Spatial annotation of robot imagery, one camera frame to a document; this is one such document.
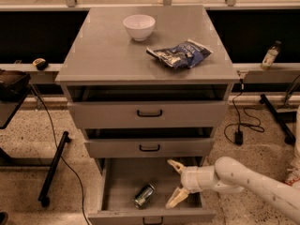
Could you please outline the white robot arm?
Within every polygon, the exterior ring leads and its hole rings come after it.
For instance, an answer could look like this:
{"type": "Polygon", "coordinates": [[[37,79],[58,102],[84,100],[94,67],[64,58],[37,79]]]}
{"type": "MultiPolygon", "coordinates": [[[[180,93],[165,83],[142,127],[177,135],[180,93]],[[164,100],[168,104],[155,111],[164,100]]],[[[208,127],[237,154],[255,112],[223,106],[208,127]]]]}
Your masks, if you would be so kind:
{"type": "Polygon", "coordinates": [[[189,194],[212,189],[216,192],[250,190],[285,216],[300,224],[300,190],[252,171],[236,159],[220,157],[212,166],[184,166],[169,159],[168,163],[180,174],[181,187],[177,187],[166,203],[174,208],[189,194]]]}

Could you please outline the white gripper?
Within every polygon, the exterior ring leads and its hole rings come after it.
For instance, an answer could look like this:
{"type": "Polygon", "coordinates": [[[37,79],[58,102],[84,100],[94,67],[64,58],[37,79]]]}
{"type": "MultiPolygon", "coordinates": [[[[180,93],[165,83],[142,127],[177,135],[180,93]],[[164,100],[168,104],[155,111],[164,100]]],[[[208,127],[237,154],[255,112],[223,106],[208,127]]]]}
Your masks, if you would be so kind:
{"type": "Polygon", "coordinates": [[[183,187],[177,187],[171,198],[166,203],[167,209],[174,208],[177,204],[185,200],[189,193],[202,192],[206,189],[212,189],[218,182],[214,166],[185,167],[182,163],[173,159],[167,160],[179,174],[181,174],[181,184],[183,187]]]}

